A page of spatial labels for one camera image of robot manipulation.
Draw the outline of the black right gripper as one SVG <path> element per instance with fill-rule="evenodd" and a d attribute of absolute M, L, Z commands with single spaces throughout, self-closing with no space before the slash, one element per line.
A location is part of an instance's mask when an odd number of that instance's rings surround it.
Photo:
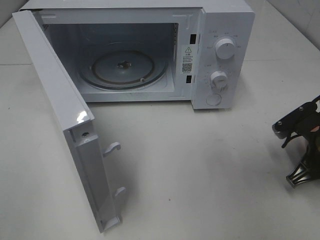
<path fill-rule="evenodd" d="M 320 172 L 320 118 L 307 117 L 297 125 L 297 133 L 307 141 L 307 149 L 299 164 L 286 176 L 292 188 L 314 180 Z"/>

